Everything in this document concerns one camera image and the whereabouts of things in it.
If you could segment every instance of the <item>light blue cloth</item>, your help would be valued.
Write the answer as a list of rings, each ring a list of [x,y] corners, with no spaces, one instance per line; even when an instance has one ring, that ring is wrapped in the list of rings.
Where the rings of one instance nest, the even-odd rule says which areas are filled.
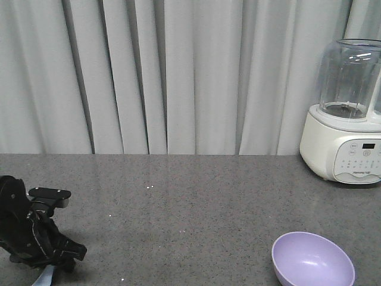
[[[33,283],[32,286],[51,286],[54,269],[55,266],[53,265],[48,265],[45,267],[40,277],[36,280],[35,283]]]

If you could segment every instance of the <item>white appliance base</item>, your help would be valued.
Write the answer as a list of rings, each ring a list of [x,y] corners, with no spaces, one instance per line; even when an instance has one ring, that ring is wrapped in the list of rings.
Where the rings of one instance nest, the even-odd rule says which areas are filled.
[[[308,112],[300,153],[323,179],[346,184],[381,180],[381,133],[337,130]]]

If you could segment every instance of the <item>control panel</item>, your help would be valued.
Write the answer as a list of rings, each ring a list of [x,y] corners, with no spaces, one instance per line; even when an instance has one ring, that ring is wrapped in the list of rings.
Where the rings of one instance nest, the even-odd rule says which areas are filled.
[[[381,139],[353,139],[338,149],[333,167],[335,176],[350,174],[356,178],[381,176]]]

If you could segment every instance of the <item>blender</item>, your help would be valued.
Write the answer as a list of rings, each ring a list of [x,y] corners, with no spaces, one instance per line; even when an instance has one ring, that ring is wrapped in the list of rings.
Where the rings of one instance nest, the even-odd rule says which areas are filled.
[[[300,143],[306,164],[346,184],[381,180],[381,41],[341,39],[327,46]]]

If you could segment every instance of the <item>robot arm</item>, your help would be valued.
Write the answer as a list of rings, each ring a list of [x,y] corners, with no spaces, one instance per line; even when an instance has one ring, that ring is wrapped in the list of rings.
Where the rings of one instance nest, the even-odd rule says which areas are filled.
[[[0,247],[12,262],[72,272],[74,259],[82,261],[87,249],[61,234],[50,218],[54,208],[67,205],[70,191],[34,188],[28,195],[31,200],[21,179],[0,176]]]

